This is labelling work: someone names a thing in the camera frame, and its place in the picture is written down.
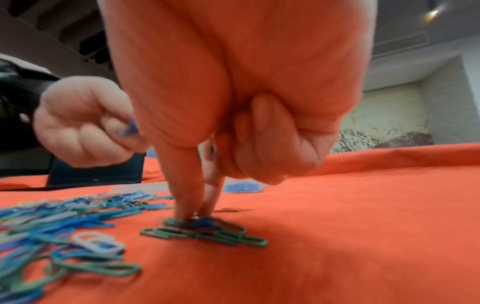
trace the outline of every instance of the pile of paper clips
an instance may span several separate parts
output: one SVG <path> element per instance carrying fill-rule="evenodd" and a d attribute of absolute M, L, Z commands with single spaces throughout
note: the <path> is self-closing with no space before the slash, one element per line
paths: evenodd
<path fill-rule="evenodd" d="M 6 253 L 0 259 L 0 303 L 34 301 L 42 296 L 44 286 L 72 272 L 139 273 L 140 265 L 121 261 L 125 245 L 115 238 L 97 232 L 73 233 L 77 228 L 111 227 L 115 224 L 105 221 L 143 210 L 172 208 L 148 203 L 158 198 L 142 192 L 99 194 L 0 209 L 0 254 Z M 25 283 L 25 268 L 41 259 L 48 259 L 44 277 Z"/>
<path fill-rule="evenodd" d="M 166 219 L 163 227 L 146 228 L 140 234 L 161 239 L 197 238 L 226 245 L 238 243 L 254 247 L 265 247 L 268 241 L 261 237 L 248 236 L 247 229 L 214 217 L 194 217 L 188 221 Z"/>

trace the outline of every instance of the black sleeve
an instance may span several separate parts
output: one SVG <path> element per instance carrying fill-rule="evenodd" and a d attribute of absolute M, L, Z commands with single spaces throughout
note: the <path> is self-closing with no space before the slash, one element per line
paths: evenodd
<path fill-rule="evenodd" d="M 58 76 L 0 60 L 0 153 L 39 146 L 33 114 L 42 93 Z"/>

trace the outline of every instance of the ceiling vent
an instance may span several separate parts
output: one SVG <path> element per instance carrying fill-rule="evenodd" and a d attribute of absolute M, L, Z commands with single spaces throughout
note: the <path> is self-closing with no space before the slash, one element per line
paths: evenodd
<path fill-rule="evenodd" d="M 377 43 L 373 46 L 373 58 L 421 47 L 427 44 L 429 44 L 429 40 L 425 32 Z"/>

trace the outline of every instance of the black laptop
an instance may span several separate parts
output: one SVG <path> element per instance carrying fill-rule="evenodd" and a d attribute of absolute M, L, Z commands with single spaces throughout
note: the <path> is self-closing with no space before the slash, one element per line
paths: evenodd
<path fill-rule="evenodd" d="M 122 164 L 79 169 L 70 167 L 67 163 L 54 157 L 51 161 L 45 187 L 3 191 L 50 191 L 78 187 L 141 183 L 144 161 L 145 153 L 136 153 L 131 159 Z"/>

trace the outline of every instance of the human hand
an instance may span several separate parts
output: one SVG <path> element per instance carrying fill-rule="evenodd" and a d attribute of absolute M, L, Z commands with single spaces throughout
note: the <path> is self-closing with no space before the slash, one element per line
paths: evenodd
<path fill-rule="evenodd" d="M 175 216 L 189 218 L 213 210 L 224 176 L 278 184 L 320 165 L 361 98 L 376 0 L 118 0 L 100 9 Z"/>
<path fill-rule="evenodd" d="M 70 166 L 109 166 L 150 147 L 140 134 L 117 135 L 133 118 L 130 99 L 116 83 L 75 76 L 57 81 L 42 94 L 33 128 L 38 141 Z"/>

